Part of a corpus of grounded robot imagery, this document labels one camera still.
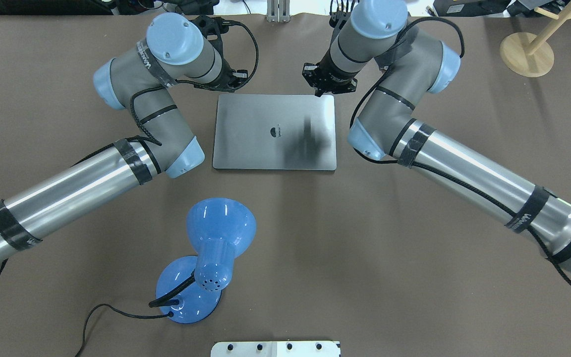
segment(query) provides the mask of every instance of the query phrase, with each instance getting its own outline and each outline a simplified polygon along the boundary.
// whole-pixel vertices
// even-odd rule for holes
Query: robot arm
[[[147,136],[118,140],[61,174],[0,201],[0,266],[18,251],[161,172],[175,178],[204,161],[204,152],[166,88],[186,76],[205,88],[233,91],[230,69],[200,29],[174,13],[154,18],[136,48],[94,74],[99,95],[129,108]]]
[[[317,94],[331,91],[323,87],[324,83],[338,83],[344,88],[346,82],[335,80],[339,75],[323,74],[336,72],[336,67],[346,71],[344,59],[349,57],[356,63],[354,55],[348,55],[356,49],[366,54],[361,60],[385,52],[376,45],[362,47],[373,41],[376,31],[383,34],[388,27],[394,28],[391,25],[398,21],[396,14],[391,14],[394,12],[406,14],[404,2],[363,0],[354,9],[323,61],[313,68],[325,80],[316,81],[321,84],[315,86]],[[365,19],[371,29],[355,25]],[[390,31],[387,38],[406,33]],[[394,43],[403,40],[394,39]],[[332,51],[335,44],[340,45],[338,54]],[[347,137],[349,143],[370,160],[390,155],[397,163],[415,169],[479,206],[515,233],[525,232],[539,238],[553,261],[571,271],[571,204],[412,118],[415,106],[426,92],[438,93],[453,80],[460,61],[444,43],[421,31],[415,34],[410,47],[374,86],[371,99],[353,122]]]

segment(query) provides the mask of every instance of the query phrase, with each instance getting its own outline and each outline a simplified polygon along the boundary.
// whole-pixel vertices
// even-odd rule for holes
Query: brown tabletop
[[[326,17],[232,17],[261,50],[240,93],[312,93],[301,68],[328,48]],[[151,18],[0,17],[0,199],[138,133],[127,111],[98,98],[91,77],[132,50]],[[539,33],[546,18],[454,21],[466,38],[460,73],[415,117],[571,202],[571,20],[549,40],[555,66],[538,79],[511,72],[498,50],[510,33]],[[421,27],[458,50],[446,25]],[[243,30],[224,41],[234,68],[252,67]],[[533,242],[419,174],[351,149],[349,116],[378,76],[369,63],[358,91],[336,97],[332,173],[213,169],[218,94],[173,88],[207,160],[12,257],[0,278],[0,356],[74,355],[97,303],[158,313],[147,302],[160,272],[194,253],[186,213],[216,196],[249,207],[258,230],[215,312],[195,325],[99,313],[84,356],[208,357],[217,341],[285,339],[341,341],[345,357],[571,356],[571,288]]]

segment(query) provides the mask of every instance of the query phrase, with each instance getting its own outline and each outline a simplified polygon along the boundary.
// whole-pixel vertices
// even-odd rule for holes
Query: silver arm segment
[[[148,68],[156,61],[173,79],[186,76],[215,86],[228,80],[229,67],[199,29],[179,14],[157,16],[145,41],[149,58],[141,56],[138,46],[102,66],[94,84],[109,106],[133,109],[139,127],[157,143],[119,140],[61,174],[0,201],[0,265],[161,172],[174,178],[204,161],[186,120],[160,78]]]

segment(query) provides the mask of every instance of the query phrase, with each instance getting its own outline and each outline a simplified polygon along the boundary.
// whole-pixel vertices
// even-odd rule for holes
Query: light blue joint cap
[[[119,111],[125,107],[118,101],[112,87],[111,67],[114,59],[116,58],[110,59],[94,73],[94,88],[108,106]]]
[[[358,118],[354,120],[354,125],[349,129],[347,141],[354,149],[362,152],[363,155],[370,159],[380,160],[386,155],[386,152],[383,151],[378,144],[376,144],[371,135],[367,133]]]
[[[197,136],[186,146],[186,149],[177,157],[175,162],[166,170],[166,174],[172,179],[193,169],[204,162],[204,151],[197,142]]]
[[[351,25],[356,32],[370,38],[390,38],[406,25],[404,0],[363,0],[351,12]]]
[[[204,38],[181,14],[163,13],[156,16],[147,29],[147,45],[160,61],[183,65],[202,53]]]
[[[440,41],[440,43],[442,43],[442,65],[440,65],[438,77],[428,90],[429,93],[440,93],[444,90],[455,78],[462,63],[455,51],[451,50],[444,42]]]

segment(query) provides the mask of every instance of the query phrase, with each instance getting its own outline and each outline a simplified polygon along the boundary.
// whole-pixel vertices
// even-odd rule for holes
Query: laptop
[[[334,97],[221,94],[213,167],[336,170]]]

